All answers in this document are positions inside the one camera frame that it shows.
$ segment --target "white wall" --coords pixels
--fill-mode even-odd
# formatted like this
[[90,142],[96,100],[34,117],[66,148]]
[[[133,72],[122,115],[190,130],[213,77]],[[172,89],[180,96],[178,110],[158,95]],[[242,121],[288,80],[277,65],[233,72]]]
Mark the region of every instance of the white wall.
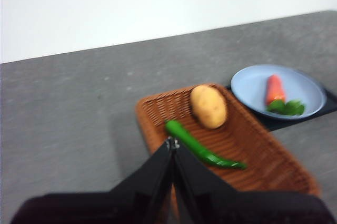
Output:
[[326,9],[337,0],[1,0],[1,62]]

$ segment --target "potato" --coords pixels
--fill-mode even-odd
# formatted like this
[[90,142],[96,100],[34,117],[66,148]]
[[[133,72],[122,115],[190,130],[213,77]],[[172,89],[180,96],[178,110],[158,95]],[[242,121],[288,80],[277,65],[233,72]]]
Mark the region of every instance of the potato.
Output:
[[209,129],[215,129],[225,123],[227,107],[224,96],[213,87],[199,85],[190,95],[193,114]]

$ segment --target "green leaf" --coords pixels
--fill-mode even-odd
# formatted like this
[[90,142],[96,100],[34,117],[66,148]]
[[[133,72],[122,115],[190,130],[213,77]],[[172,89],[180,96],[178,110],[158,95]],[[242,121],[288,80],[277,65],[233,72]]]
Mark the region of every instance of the green leaf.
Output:
[[285,104],[282,100],[274,100],[267,106],[267,111],[283,114],[285,109]]
[[285,104],[284,114],[285,115],[297,115],[298,109],[302,105],[301,100],[294,99],[290,100]]
[[301,100],[294,99],[286,104],[282,100],[274,100],[267,106],[267,111],[283,115],[302,115],[305,110],[305,105]]
[[296,110],[296,115],[302,115],[304,110],[305,110],[305,106],[304,104],[301,104]]

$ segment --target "brown woven basket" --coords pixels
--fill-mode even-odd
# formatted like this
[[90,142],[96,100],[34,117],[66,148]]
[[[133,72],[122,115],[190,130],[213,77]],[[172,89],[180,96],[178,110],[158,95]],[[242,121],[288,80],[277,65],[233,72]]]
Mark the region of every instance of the brown woven basket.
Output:
[[[246,170],[210,170],[240,191],[291,190],[318,195],[314,178],[267,129],[223,86],[217,88],[227,101],[228,120],[216,130],[202,127],[192,115],[190,92],[195,86],[148,96],[138,101],[136,113],[151,153],[167,138],[164,121],[177,119],[204,146],[216,154],[247,163]],[[172,193],[177,213],[176,197]]]

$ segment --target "black placemat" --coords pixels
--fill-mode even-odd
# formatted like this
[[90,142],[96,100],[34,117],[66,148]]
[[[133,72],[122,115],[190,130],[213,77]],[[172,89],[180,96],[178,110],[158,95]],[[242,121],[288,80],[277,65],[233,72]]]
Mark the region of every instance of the black placemat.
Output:
[[[226,88],[228,90],[231,90],[230,85],[226,86]],[[326,92],[326,103],[324,107],[319,112],[315,113],[314,115],[311,115],[310,117],[307,117],[301,120],[276,120],[276,119],[261,115],[251,109],[250,110],[258,118],[258,120],[260,120],[262,124],[264,124],[266,128],[268,128],[270,131],[273,131],[276,129],[285,128],[286,126],[295,125],[303,121],[310,120],[310,119],[328,114],[330,112],[337,111],[337,96],[327,89],[325,89],[325,92]]]

